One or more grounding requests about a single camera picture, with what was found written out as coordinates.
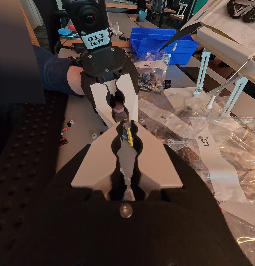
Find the round table with wooden edge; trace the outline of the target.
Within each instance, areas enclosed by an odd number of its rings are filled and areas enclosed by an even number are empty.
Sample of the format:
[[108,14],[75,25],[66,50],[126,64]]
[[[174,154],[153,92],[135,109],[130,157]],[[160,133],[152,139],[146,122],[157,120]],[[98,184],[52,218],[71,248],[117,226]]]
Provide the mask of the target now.
[[[234,70],[238,70],[241,65],[239,65],[235,60],[233,60],[228,55],[223,55],[218,50],[210,47],[207,43],[202,42],[200,38],[197,37],[196,34],[192,35],[192,38],[194,41],[196,41],[199,45],[201,45],[203,48],[207,49],[209,52],[211,52],[213,55],[215,55],[217,58],[219,58],[221,61],[229,65]],[[246,65],[240,69],[240,74],[245,74],[245,77],[248,78],[252,83],[255,84],[255,75],[249,75],[249,69],[246,69]]]

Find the clear bag of mixed parts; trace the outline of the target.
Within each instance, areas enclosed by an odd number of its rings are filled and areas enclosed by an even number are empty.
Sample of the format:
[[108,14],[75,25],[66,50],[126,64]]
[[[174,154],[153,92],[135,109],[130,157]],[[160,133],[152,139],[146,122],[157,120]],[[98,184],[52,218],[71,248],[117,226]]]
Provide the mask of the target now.
[[138,53],[133,63],[139,73],[139,90],[162,94],[169,62],[170,56],[164,50]]

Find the white car print box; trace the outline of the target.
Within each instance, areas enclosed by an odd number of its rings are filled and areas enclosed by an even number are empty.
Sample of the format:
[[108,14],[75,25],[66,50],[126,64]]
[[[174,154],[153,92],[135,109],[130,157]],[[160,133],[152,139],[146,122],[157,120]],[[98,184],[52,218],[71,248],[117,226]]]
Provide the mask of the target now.
[[255,52],[255,0],[207,1],[181,30],[196,23]]

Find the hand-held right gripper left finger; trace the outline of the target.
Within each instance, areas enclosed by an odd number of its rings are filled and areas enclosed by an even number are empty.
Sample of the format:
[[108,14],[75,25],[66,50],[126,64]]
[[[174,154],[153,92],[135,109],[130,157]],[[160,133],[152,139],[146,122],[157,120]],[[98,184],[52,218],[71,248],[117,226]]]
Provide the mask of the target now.
[[88,188],[102,191],[106,200],[113,189],[122,184],[119,157],[122,122],[117,122],[94,140],[71,182],[73,188]]

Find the blue plastic bin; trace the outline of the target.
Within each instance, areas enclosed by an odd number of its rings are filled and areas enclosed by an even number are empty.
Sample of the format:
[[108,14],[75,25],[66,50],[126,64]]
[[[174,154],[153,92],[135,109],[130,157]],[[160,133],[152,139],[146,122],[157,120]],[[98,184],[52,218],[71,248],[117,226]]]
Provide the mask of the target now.
[[[149,51],[156,52],[160,50],[175,33],[175,29],[133,27],[129,39],[130,48],[134,55]],[[164,49],[170,56],[169,63],[172,65],[187,65],[199,44],[195,42],[192,48],[178,47],[175,51],[172,51],[175,42]]]

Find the small grey lego assembly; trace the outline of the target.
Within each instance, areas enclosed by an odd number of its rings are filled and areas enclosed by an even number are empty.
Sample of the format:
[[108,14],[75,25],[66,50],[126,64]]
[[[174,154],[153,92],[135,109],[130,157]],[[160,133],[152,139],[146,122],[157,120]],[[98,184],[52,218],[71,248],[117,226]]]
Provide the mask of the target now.
[[132,123],[129,121],[128,118],[125,118],[123,120],[123,124],[126,130],[126,135],[128,137],[129,145],[132,147],[133,146],[133,139],[132,139],[132,133],[131,133]]

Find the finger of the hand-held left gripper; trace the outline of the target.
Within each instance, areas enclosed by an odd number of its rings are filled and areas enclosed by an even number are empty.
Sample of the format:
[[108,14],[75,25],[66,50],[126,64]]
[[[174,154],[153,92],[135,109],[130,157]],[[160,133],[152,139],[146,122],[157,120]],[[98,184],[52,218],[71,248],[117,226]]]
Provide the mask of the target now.
[[129,74],[121,75],[116,81],[116,89],[123,96],[123,106],[129,120],[138,121],[138,93],[135,92]]
[[110,105],[111,93],[107,85],[95,83],[90,86],[95,103],[95,110],[108,127],[116,124],[115,112]]

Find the white plastic stand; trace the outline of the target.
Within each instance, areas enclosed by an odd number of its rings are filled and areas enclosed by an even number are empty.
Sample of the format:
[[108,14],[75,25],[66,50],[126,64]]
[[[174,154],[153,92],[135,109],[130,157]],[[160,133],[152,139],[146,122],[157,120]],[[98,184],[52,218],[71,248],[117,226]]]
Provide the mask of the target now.
[[118,23],[118,21],[116,22],[116,24],[114,26],[112,26],[112,25],[109,26],[109,29],[112,32],[112,34],[115,35],[115,36],[122,36],[123,35],[123,32],[121,32],[119,30],[119,23]]

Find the metal rod with white tip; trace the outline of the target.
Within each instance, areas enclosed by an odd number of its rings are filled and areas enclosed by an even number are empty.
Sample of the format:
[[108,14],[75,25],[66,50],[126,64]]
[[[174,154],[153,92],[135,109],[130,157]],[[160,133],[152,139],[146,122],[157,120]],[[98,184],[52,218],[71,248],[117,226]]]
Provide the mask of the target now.
[[214,102],[214,100],[215,100],[217,94],[220,94],[221,90],[224,89],[226,85],[228,85],[229,83],[234,82],[235,80],[238,80],[238,79],[240,79],[241,77],[243,77],[243,76],[241,76],[241,75],[239,74],[239,72],[240,72],[240,70],[241,70],[242,68],[244,68],[244,66],[245,66],[247,63],[249,63],[250,61],[255,61],[255,55],[252,56],[247,62],[245,62],[245,63],[244,63],[244,64],[243,64],[243,65],[242,65],[242,66],[241,66],[236,72],[234,72],[234,73],[230,76],[230,78],[229,78],[229,79],[228,79],[223,85],[219,86],[218,88],[215,88],[214,90],[212,90],[212,91],[210,92],[210,94],[211,94],[211,98],[210,98],[210,101],[208,102],[208,104],[206,105],[206,109],[211,109],[211,108],[212,108],[212,104],[213,104],[213,102]]
[[179,48],[192,48],[194,44],[195,44],[195,41],[192,39],[192,36],[189,34],[189,35],[186,35],[178,39],[175,42],[175,45],[172,51],[175,51],[178,47]]

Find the black pointed flap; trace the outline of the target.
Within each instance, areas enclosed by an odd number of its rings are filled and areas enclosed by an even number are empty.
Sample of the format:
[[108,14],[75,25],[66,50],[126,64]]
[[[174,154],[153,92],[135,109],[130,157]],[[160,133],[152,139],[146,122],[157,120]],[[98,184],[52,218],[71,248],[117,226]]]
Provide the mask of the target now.
[[185,28],[182,28],[180,31],[178,31],[174,36],[171,37],[170,40],[168,40],[165,45],[160,49],[163,50],[165,49],[167,46],[169,46],[171,43],[178,41],[182,38],[184,38],[187,35],[191,35],[193,33],[195,33],[197,30],[199,30],[202,27],[202,24],[200,22],[194,23],[192,25],[189,25]]

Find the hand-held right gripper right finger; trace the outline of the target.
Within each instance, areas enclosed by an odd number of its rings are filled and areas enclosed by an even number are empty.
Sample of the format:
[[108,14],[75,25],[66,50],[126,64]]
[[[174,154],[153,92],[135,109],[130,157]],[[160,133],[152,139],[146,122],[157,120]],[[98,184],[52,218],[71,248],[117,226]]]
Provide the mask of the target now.
[[136,200],[144,200],[151,191],[182,188],[183,183],[163,145],[138,122],[131,121],[133,148],[136,151],[131,189]]

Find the pile of clear lego bags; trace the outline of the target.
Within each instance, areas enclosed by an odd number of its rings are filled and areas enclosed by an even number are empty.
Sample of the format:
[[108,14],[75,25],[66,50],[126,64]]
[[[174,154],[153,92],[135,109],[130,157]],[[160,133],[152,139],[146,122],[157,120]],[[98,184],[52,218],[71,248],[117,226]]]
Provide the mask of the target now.
[[246,256],[255,265],[255,119],[223,117],[227,97],[194,88],[139,92],[138,119],[207,185]]

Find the black perforated pad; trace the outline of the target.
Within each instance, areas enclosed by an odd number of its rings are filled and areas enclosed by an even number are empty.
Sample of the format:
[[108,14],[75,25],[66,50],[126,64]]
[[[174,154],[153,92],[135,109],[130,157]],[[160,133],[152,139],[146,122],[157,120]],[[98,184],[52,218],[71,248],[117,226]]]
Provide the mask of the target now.
[[55,174],[68,95],[46,91],[25,104],[0,157],[0,234],[22,226],[28,205]]

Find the background wooden table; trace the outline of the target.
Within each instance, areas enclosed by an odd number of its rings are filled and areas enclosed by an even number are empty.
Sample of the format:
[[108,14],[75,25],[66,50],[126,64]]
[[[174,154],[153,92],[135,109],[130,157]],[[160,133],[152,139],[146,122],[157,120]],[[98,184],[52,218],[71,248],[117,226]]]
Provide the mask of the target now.
[[[138,8],[137,5],[131,3],[131,2],[124,2],[124,3],[120,3],[120,2],[115,2],[115,1],[105,1],[106,7],[107,8],[122,8],[122,9],[132,9],[132,10],[136,10]],[[149,10],[151,10],[151,5],[150,4],[146,4],[146,8],[148,8]],[[176,11],[169,9],[169,8],[165,8],[164,9],[164,13],[170,13],[170,14],[176,14]]]

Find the person's left hand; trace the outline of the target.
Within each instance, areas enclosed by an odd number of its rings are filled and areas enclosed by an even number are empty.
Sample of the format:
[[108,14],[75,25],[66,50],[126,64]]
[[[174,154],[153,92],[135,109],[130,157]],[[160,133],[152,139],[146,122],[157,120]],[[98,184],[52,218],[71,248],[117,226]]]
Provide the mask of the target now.
[[[83,68],[74,65],[71,65],[67,71],[67,82],[72,91],[77,95],[84,95],[81,86],[81,72],[83,72]],[[115,99],[113,97],[110,104],[116,113],[124,111],[123,100],[121,100],[120,98]]]

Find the black office chair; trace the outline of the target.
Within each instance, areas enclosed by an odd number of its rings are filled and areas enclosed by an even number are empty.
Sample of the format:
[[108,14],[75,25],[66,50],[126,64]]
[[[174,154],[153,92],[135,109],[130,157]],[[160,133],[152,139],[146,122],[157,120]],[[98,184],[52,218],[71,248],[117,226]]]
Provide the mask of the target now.
[[66,11],[59,10],[56,0],[33,0],[33,2],[46,26],[50,52],[55,54],[55,46],[57,43],[57,48],[64,48],[60,42],[58,33],[62,25],[60,19],[65,19],[66,26],[69,22],[69,15]]

